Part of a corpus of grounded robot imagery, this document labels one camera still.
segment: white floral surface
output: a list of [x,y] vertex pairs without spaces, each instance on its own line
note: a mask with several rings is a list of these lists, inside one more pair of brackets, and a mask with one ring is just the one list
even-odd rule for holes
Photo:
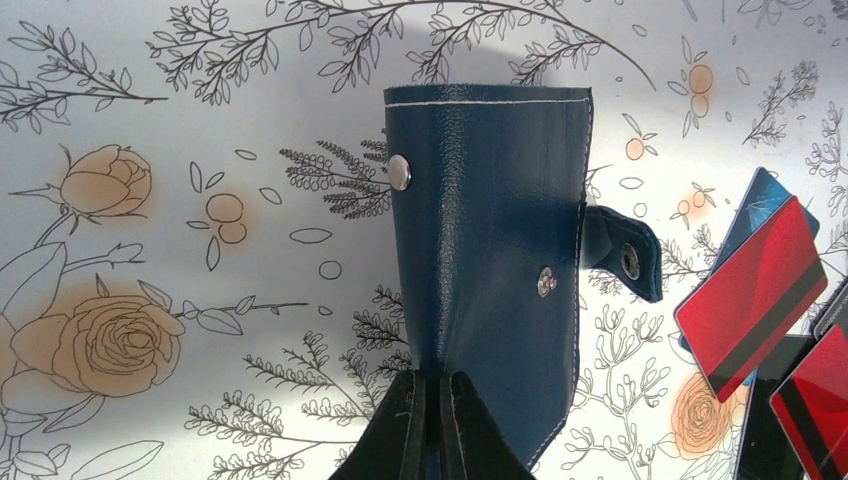
[[329,476],[409,362],[388,86],[591,86],[590,190],[662,238],[661,303],[584,272],[539,479],[732,478],[747,390],[712,400],[672,312],[757,166],[821,221],[819,302],[848,270],[843,0],[0,11],[6,480]]

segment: rose drawing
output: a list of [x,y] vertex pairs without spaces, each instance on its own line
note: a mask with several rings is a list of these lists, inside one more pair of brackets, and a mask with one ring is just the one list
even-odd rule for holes
[[83,301],[70,317],[30,322],[15,333],[12,349],[22,363],[65,390],[125,397],[171,376],[183,333],[183,324],[148,298],[107,296]]
[[692,375],[678,394],[671,414],[680,456],[691,460],[715,449],[730,431],[738,403],[736,395],[720,403],[704,376],[700,372]]
[[77,160],[62,181],[62,200],[79,214],[115,217],[150,195],[150,165],[137,153],[106,145]]

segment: red card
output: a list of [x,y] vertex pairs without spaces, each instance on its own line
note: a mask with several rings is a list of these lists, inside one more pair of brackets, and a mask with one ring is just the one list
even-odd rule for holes
[[848,475],[848,341],[834,325],[771,397],[812,480]]
[[827,286],[797,197],[791,197],[674,312],[720,402]]

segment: snap button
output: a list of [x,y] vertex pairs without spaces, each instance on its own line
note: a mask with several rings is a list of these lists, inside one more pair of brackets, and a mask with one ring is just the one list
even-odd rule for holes
[[551,267],[545,267],[542,269],[542,272],[539,274],[539,281],[536,283],[536,289],[539,292],[539,296],[544,298],[551,290],[555,289],[557,285],[556,278],[554,278],[554,272],[551,270]]
[[409,182],[412,181],[412,170],[403,155],[392,155],[392,158],[389,159],[388,171],[389,184],[392,188],[401,192],[409,188]]
[[633,248],[633,245],[629,243],[625,243],[621,249],[621,268],[630,280],[639,279],[639,255],[636,254],[636,249]]

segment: blue leather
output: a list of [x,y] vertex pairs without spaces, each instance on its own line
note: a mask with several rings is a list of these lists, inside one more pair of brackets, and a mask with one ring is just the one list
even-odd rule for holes
[[[453,84],[384,96],[389,155],[412,171],[408,189],[393,190],[392,210],[407,335],[428,408],[438,408],[443,372],[466,372],[530,468],[574,396],[584,215],[600,219],[616,247],[596,267],[649,302],[662,297],[659,243],[644,223],[586,205],[591,89]],[[621,271],[625,242],[639,255],[637,281]],[[541,297],[546,266],[557,286]]]

